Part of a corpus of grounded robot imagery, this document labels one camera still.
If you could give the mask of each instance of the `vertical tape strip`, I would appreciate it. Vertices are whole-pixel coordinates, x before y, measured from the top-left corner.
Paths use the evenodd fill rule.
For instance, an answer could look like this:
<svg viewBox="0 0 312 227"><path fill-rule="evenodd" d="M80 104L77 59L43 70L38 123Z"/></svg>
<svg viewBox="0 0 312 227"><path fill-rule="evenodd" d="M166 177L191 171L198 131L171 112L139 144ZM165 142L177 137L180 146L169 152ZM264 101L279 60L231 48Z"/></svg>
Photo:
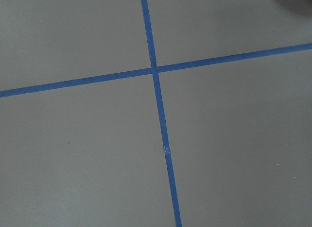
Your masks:
<svg viewBox="0 0 312 227"><path fill-rule="evenodd" d="M175 214L175 225L176 227L181 227L182 223L181 223L181 217L180 217L180 209L179 209L179 203L177 199L174 168L172 164L171 152L170 152L170 147L169 147L165 110L164 110L164 106L162 102L159 75L157 71L156 54L155 54L154 40L153 40L153 34L152 34L152 26L151 26L151 21L150 21L150 13L148 10L147 0L141 0L141 3L142 3L142 10L143 10L143 16L144 16L144 24L145 24L148 50L150 54L150 61L151 61L152 75L153 75L153 81L154 81L156 103L157 103L157 108L158 108L162 143L163 143L164 152L165 152L171 198L172 198L172 204L173 204L174 214Z"/></svg>

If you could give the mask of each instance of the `floor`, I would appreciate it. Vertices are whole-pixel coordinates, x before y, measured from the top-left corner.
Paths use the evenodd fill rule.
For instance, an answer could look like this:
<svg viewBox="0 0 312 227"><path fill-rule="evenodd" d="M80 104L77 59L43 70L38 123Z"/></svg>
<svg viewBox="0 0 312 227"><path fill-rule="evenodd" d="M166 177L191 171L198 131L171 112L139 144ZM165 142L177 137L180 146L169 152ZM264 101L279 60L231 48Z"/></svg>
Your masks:
<svg viewBox="0 0 312 227"><path fill-rule="evenodd" d="M0 226L312 226L312 0L0 0Z"/></svg>

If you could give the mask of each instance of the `gray surface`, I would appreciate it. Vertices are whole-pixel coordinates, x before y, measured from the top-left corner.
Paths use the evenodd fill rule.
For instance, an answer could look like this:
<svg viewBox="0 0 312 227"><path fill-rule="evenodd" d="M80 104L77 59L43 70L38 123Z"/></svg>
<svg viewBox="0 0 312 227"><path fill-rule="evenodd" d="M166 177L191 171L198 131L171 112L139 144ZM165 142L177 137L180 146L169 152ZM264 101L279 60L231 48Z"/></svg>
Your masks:
<svg viewBox="0 0 312 227"><path fill-rule="evenodd" d="M184 227L312 226L311 56L160 74Z"/></svg>
<svg viewBox="0 0 312 227"><path fill-rule="evenodd" d="M150 67L140 0L0 0L0 90Z"/></svg>
<svg viewBox="0 0 312 227"><path fill-rule="evenodd" d="M148 1L158 65L312 42L312 0Z"/></svg>
<svg viewBox="0 0 312 227"><path fill-rule="evenodd" d="M151 76L0 99L0 226L174 226Z"/></svg>

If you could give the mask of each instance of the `blue tape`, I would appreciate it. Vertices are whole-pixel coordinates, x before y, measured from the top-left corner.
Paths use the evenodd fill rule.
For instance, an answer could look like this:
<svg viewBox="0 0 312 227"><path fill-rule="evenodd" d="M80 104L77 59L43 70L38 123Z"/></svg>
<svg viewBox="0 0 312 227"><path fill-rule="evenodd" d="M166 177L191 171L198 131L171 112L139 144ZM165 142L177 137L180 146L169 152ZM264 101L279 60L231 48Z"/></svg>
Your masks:
<svg viewBox="0 0 312 227"><path fill-rule="evenodd" d="M66 88L66 87L82 85L82 84L106 82L106 81L111 81L111 80L116 80L116 79L137 77L137 76L142 76L142 75L148 75L151 73L152 73L151 68L145 68L145 69L107 74L107 75L96 76L96 77L87 77L87 78L75 79L75 80L70 80L70 81L55 82L55 83L41 84L41 85L35 85L35 86L30 86L30 87L10 89L10 90L0 91L0 98L13 96L13 95L19 95L19 94L40 92L40 91L45 91L45 90L50 90L50 89Z"/></svg>
<svg viewBox="0 0 312 227"><path fill-rule="evenodd" d="M153 81L154 81L156 103L157 103L157 108L158 108L161 137L162 137L162 143L163 143L164 152L165 152L170 192L171 192L172 204L173 204L174 215L175 215L175 225L177 227L181 227L182 223L181 223L179 202L177 198L176 181L175 181L174 168L173 168L172 159L171 159L167 124L166 124L165 110L164 110L162 95L161 95L159 75L157 71L156 54L155 54L152 26L151 26L151 20L150 20L150 13L148 9L147 0L141 0L141 3L142 3L148 50L149 50L149 55L150 55L151 67L152 67L152 75L153 75Z"/></svg>
<svg viewBox="0 0 312 227"><path fill-rule="evenodd" d="M212 65L212 64L223 63L223 62L233 62L233 61L238 61L238 60L253 59L253 58L259 58L259 57L264 57L264 56L285 54L285 53L291 53L291 52L303 51L303 50L311 50L311 49L312 49L312 43L309 43L309 44L287 46L287 47L281 47L281 48L276 48L276 49L261 50L261 51L255 51L255 52L249 52L249 53L243 53L243 54L237 54L237 55L229 55L229 56L223 56L223 57L211 58L211 59L205 59L205 60L176 63L176 64L171 64L171 65L159 66L157 67L157 69L158 69L158 72L168 72L168 71L180 70L180 69L191 68L191 67L200 67L200 66Z"/></svg>

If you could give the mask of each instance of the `tape strip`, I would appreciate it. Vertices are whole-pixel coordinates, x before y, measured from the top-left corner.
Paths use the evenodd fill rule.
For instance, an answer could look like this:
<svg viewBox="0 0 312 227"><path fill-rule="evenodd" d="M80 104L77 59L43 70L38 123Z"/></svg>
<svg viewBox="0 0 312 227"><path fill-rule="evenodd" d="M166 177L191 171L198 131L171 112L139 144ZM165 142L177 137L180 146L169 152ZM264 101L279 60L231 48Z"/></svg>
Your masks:
<svg viewBox="0 0 312 227"><path fill-rule="evenodd" d="M182 223L181 223L181 217L180 217L180 209L179 209L179 203L178 203L177 192L176 192L174 168L172 164L171 152L170 152L170 146L169 146L169 140L168 140L165 110L163 106L161 87L160 87L159 76L158 76L157 65L156 65L156 54L155 54L152 26L151 26L151 21L150 21L150 13L148 9L147 0L141 0L141 3L142 3L142 11L143 11L143 17L144 17L148 50L149 50L149 55L150 55L151 67L152 67L152 75L153 75L153 81L154 81L156 103L157 103L157 108L158 108L162 143L163 143L164 152L165 152L170 192L171 192L172 204L173 204L174 215L175 215L175 225L177 227L181 227Z"/></svg>
<svg viewBox="0 0 312 227"><path fill-rule="evenodd" d="M233 62L233 61L238 61L238 60L253 59L253 58L259 58L259 57L264 57L264 56L285 54L285 53L291 53L291 52L303 51L303 50L311 50L311 49L312 49L312 43L303 44L303 45L295 45L295 46L287 46L287 47L281 47L281 48L270 49L270 50L261 50L261 51L255 51L255 52L249 52L249 53L243 53L243 54L237 54L237 55L223 56L223 57L218 57L218 58L211 58L211 59L205 59L205 60L197 60L197 61L191 61L191 62L182 62L182 63L176 63L176 64L171 64L171 65L159 66L158 72L168 72L168 71L180 70L180 69L191 68L191 67L200 67L200 66L212 65L212 64L223 63L223 62Z"/></svg>
<svg viewBox="0 0 312 227"><path fill-rule="evenodd" d="M137 76L148 75L151 73L152 73L151 68L145 68L145 69L107 74L107 75L96 76L96 77L87 77L87 78L75 79L75 80L70 80L70 81L55 82L55 83L41 84L41 85L35 85L35 86L30 86L30 87L10 89L10 90L0 91L0 98L9 97L13 95L19 95L19 94L40 92L40 91L51 90L51 89L66 88L66 87L82 85L82 84L91 84L91 83L97 83L97 82L106 82L106 81L111 81L111 80L116 80L116 79L129 78L129 77L137 77Z"/></svg>

